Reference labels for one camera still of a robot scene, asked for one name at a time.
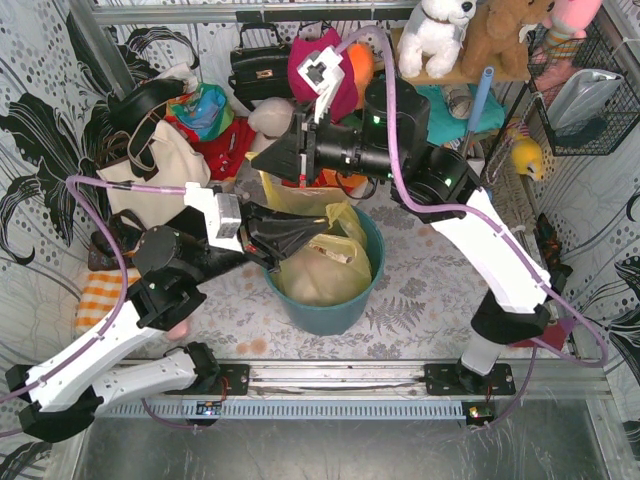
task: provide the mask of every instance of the teal bucket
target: teal bucket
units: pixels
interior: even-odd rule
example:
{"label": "teal bucket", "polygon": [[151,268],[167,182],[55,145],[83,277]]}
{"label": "teal bucket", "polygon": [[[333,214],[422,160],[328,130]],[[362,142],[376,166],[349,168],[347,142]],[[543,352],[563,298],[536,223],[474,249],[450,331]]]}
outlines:
{"label": "teal bucket", "polygon": [[371,217],[362,211],[355,209],[360,219],[360,225],[367,234],[367,256],[371,263],[371,276],[373,280],[369,288],[353,300],[334,305],[333,307],[312,307],[302,305],[283,295],[271,280],[271,276],[264,272],[269,286],[276,292],[282,301],[287,315],[291,321],[302,330],[314,335],[342,335],[349,330],[362,316],[367,306],[367,300],[371,291],[380,281],[384,270],[384,240],[382,234]]}

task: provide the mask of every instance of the pink stuffed toy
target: pink stuffed toy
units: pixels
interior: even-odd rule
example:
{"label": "pink stuffed toy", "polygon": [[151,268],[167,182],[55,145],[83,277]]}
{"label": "pink stuffed toy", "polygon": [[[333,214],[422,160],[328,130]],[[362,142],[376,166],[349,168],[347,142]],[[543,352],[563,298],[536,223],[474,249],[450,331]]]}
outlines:
{"label": "pink stuffed toy", "polygon": [[551,58],[573,58],[586,38],[585,28],[593,21],[602,0],[556,0],[555,7],[542,24],[549,29],[544,37],[542,50],[534,53],[536,63]]}

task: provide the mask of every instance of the patterned table surface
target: patterned table surface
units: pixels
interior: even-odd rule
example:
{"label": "patterned table surface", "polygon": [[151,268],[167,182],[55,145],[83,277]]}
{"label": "patterned table surface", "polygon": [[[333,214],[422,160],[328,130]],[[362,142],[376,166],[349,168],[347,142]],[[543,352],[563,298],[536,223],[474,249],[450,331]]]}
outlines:
{"label": "patterned table surface", "polygon": [[[192,315],[189,341],[206,342],[218,358],[457,358],[487,284],[460,251],[432,227],[402,210],[380,186],[358,207],[382,232],[384,275],[364,315],[345,334],[320,337],[292,325],[261,269],[247,264],[200,287],[207,300]],[[259,177],[243,168],[237,185],[266,204]],[[151,342],[137,354],[157,357],[170,345]],[[530,349],[504,356],[528,358]]]}

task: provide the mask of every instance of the turquoise towel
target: turquoise towel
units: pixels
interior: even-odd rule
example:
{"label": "turquoise towel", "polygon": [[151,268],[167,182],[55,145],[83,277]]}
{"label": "turquoise towel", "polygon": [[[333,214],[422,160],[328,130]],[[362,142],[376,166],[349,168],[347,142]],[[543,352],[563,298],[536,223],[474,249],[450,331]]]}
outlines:
{"label": "turquoise towel", "polygon": [[[477,86],[469,85],[471,93],[475,95]],[[431,115],[429,116],[429,137],[428,140],[436,145],[450,142],[456,138],[464,137],[467,133],[467,121],[457,120],[451,116],[447,104],[444,103],[440,87],[435,85],[425,85],[416,87],[418,93],[425,96],[431,102]],[[500,128],[504,122],[505,108],[498,103],[495,97],[489,92],[487,103],[485,103],[480,124],[476,133],[486,132],[494,128]]]}

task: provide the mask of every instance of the magenta bag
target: magenta bag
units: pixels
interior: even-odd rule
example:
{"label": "magenta bag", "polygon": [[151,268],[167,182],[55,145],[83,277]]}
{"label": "magenta bag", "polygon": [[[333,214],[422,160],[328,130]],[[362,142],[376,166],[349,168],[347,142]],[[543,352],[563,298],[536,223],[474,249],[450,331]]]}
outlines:
{"label": "magenta bag", "polygon": [[[299,33],[298,31],[298,36],[293,39],[293,45],[291,45],[287,75],[289,77],[289,86],[296,100],[299,103],[306,103],[315,100],[318,95],[300,77],[297,70],[298,66],[314,51],[321,52],[328,46],[337,47],[341,39],[333,27],[328,28],[326,33],[318,40],[303,40],[300,38]],[[358,104],[358,90],[353,79],[353,67],[346,50],[342,52],[342,59],[340,68],[344,71],[344,79],[331,103],[331,120],[333,122],[337,122],[342,117],[353,112]]]}

